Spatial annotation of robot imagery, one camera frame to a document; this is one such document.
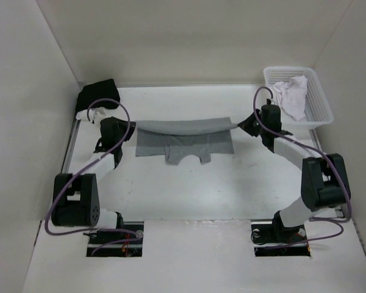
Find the plastic basket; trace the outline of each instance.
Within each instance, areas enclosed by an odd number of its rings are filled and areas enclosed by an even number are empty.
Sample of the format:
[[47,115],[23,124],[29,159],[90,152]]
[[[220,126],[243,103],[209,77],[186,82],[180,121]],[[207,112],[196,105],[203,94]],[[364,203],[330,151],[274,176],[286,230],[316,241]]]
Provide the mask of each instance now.
[[266,67],[263,74],[267,87],[271,87],[279,81],[288,82],[294,76],[303,75],[307,78],[305,118],[301,121],[295,121],[282,111],[281,120],[284,126],[314,129],[334,121],[324,90],[313,69],[308,67]]

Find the gray fabric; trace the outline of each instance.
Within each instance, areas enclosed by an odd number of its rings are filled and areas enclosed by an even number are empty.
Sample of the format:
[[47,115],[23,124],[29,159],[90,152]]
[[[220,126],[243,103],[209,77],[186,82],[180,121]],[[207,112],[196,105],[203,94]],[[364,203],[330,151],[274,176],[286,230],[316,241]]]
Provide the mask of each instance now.
[[228,117],[189,121],[137,121],[137,129],[174,136],[197,136],[234,128],[237,128],[237,124],[232,123]]
[[[211,153],[234,154],[229,129],[236,127],[237,125],[232,124],[230,118],[194,121],[138,121],[135,155],[164,154],[167,163],[178,165],[184,157],[193,154],[199,157],[202,164],[205,164],[210,162]],[[174,128],[180,135],[171,134]],[[183,133],[191,133],[191,135],[182,135]]]
[[186,156],[193,154],[199,157],[202,164],[209,163],[210,134],[200,136],[169,136],[163,135],[165,162],[178,165]]

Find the rectangular hole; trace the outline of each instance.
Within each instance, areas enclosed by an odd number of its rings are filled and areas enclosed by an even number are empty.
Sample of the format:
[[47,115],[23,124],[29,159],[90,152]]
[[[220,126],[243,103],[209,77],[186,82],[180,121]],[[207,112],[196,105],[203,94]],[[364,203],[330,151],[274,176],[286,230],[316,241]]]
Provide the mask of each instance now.
[[[144,223],[127,222],[124,224],[124,229],[135,232],[138,230],[144,231]],[[115,240],[124,240],[126,239],[127,234],[98,231],[89,235],[91,235],[87,245],[87,257],[89,258],[137,258],[142,256],[143,238],[138,241],[130,241],[126,243],[121,242],[117,244],[106,245],[105,247],[102,247],[98,251],[96,251],[94,255],[92,255],[92,251],[95,248],[99,247],[101,244],[106,244]]]

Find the red wire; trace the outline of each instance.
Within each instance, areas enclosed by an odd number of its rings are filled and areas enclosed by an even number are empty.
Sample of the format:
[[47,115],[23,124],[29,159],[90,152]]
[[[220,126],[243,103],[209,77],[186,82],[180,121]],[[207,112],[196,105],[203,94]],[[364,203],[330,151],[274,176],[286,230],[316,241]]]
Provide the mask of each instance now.
[[[129,239],[130,238],[130,235],[127,234],[126,235],[126,239]],[[127,257],[127,255],[129,254],[129,241],[126,241],[123,245],[122,245],[122,250],[124,250],[124,246],[127,246],[126,250],[125,250],[125,257]]]

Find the white platform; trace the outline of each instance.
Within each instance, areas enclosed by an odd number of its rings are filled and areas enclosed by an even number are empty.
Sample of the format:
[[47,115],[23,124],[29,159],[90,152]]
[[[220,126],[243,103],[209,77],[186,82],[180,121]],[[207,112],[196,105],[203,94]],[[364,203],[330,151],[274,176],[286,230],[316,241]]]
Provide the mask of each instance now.
[[[241,121],[252,112],[255,88],[120,92],[134,120]],[[124,118],[122,110],[115,112]],[[296,134],[312,143],[309,132]],[[70,170],[90,157],[98,138],[97,128],[81,123]],[[101,181],[99,196],[103,208],[122,212],[125,220],[146,220],[143,257],[86,258],[88,237],[53,237],[42,229],[23,293],[366,292],[366,258],[352,223],[337,238],[311,243],[312,257],[256,258],[249,220],[185,221],[270,219],[298,197],[300,171],[271,154],[260,139],[236,129],[234,156],[212,154],[206,165],[187,157],[169,166],[162,156],[135,157],[135,138],[125,143],[120,166]],[[317,237],[338,227],[306,223],[306,230],[308,237]]]
[[[308,237],[332,234],[307,223]],[[363,293],[366,258],[352,223],[312,257],[256,258],[247,220],[146,221],[142,258],[86,258],[81,234],[41,231],[23,293]]]
[[[120,94],[134,121],[231,117],[233,122],[240,122],[252,114],[257,88],[153,87],[120,89]],[[125,119],[121,109],[112,113]],[[212,154],[212,162],[204,165],[189,156],[172,166],[163,156],[135,157],[135,132],[123,145],[118,168],[98,185],[101,207],[121,212],[127,221],[272,218],[299,197],[301,172],[268,151],[260,138],[241,129],[231,133],[235,155]],[[312,144],[309,131],[296,134]],[[99,137],[96,126],[81,122],[71,172],[87,161]]]

